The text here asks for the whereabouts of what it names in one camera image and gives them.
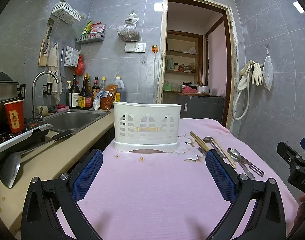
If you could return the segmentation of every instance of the screw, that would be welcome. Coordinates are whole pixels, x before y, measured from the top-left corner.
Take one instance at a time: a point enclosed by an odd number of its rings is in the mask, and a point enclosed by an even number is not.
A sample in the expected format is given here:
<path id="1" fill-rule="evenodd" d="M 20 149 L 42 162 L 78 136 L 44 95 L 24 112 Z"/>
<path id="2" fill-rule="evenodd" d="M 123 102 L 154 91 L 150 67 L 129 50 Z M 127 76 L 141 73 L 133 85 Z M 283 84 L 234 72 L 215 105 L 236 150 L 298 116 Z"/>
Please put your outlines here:
<path id="1" fill-rule="evenodd" d="M 38 181 L 38 177 L 33 177 L 32 179 L 31 179 L 31 182 L 32 183 L 36 183 Z"/>
<path id="2" fill-rule="evenodd" d="M 276 181 L 275 181 L 273 178 L 270 178 L 270 179 L 269 179 L 269 182 L 270 182 L 271 184 L 276 184 Z"/>
<path id="3" fill-rule="evenodd" d="M 60 179 L 62 179 L 62 180 L 68 179 L 68 177 L 69 177 L 68 173 L 63 173 L 60 175 Z"/>
<path id="4" fill-rule="evenodd" d="M 248 179 L 248 176 L 246 174 L 240 174 L 240 178 L 242 180 L 247 180 Z"/>

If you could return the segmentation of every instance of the chopsticks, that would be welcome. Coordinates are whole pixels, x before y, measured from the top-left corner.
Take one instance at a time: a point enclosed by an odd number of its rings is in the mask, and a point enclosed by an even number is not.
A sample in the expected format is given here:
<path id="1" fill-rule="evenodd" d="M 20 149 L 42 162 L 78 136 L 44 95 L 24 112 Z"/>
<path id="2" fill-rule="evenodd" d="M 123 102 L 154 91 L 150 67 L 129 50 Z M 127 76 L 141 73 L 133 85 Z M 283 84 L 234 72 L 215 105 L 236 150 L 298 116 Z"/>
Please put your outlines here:
<path id="1" fill-rule="evenodd" d="M 201 148 L 203 148 L 206 152 L 208 152 L 210 150 L 209 146 L 205 144 L 205 142 L 203 140 L 201 140 L 197 135 L 195 135 L 192 131 L 190 132 L 190 135 L 195 139 L 195 141 L 199 144 L 199 146 Z M 213 138 L 214 142 L 217 144 L 217 146 L 220 148 L 220 150 L 222 151 L 222 153 L 225 155 L 225 157 L 228 159 L 228 161 L 230 162 L 231 166 L 236 169 L 237 166 L 234 163 L 234 161 L 232 160 L 232 158 L 230 157 L 230 155 L 223 149 L 223 147 L 221 146 L 221 144 L 215 139 Z"/>

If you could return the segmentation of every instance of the peeling paint door frame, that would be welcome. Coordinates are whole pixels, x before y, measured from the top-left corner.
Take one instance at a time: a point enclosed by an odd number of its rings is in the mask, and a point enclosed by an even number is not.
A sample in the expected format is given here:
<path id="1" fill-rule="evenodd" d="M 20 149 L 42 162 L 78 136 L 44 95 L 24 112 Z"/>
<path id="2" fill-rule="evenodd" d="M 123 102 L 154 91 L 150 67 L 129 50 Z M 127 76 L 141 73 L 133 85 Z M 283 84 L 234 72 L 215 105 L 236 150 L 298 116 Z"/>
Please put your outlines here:
<path id="1" fill-rule="evenodd" d="M 213 0 L 188 0 L 188 1 L 189 1 L 188 4 L 202 3 L 196 6 L 200 6 L 203 8 L 210 6 L 212 7 L 212 10 L 221 12 L 223 14 L 224 23 L 225 23 L 225 32 L 226 32 L 226 42 L 227 42 L 227 65 L 228 66 L 230 65 L 231 68 L 229 67 L 227 68 L 227 90 L 226 90 L 222 125 L 225 126 L 228 130 L 231 130 L 233 126 L 232 108 L 233 108 L 233 101 L 237 88 L 236 77 L 238 70 L 238 65 L 237 65 L 238 46 L 237 46 L 237 38 L 236 38 L 237 32 L 236 32 L 236 26 L 235 26 L 232 10 L 229 6 L 223 5 Z M 158 64 L 160 67 L 158 71 L 157 104 L 162 104 L 162 98 L 163 98 L 164 74 L 165 74 L 165 64 L 166 64 L 165 60 L 166 60 L 166 39 L 167 39 L 167 14 L 168 14 L 168 0 L 163 0 L 162 17 L 161 17 L 161 37 L 160 37 L 161 50 L 160 50 L 159 64 Z"/>

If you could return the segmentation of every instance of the red paper cup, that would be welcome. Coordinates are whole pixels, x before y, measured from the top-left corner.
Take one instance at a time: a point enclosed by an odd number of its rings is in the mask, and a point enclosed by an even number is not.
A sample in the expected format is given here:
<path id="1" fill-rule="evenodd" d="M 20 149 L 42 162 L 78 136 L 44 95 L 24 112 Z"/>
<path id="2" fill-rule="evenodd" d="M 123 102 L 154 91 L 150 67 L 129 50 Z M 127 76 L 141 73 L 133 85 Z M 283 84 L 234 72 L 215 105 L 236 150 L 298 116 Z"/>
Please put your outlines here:
<path id="1" fill-rule="evenodd" d="M 7 118 L 12 133 L 17 133 L 25 128 L 23 120 L 23 99 L 5 103 Z"/>

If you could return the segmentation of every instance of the beige countertop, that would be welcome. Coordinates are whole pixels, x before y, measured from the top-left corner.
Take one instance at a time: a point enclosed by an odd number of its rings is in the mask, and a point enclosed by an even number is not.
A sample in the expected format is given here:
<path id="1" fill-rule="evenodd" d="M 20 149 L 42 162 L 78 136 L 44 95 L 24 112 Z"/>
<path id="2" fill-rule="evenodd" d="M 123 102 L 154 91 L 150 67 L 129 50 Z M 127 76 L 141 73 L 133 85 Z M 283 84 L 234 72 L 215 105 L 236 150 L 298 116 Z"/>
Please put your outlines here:
<path id="1" fill-rule="evenodd" d="M 0 181 L 0 217 L 12 234 L 20 229 L 23 204 L 33 177 L 57 179 L 114 125 L 114 110 L 79 133 L 59 142 L 50 142 L 22 156 L 19 180 L 9 189 Z M 46 140 L 57 134 L 49 131 Z"/>

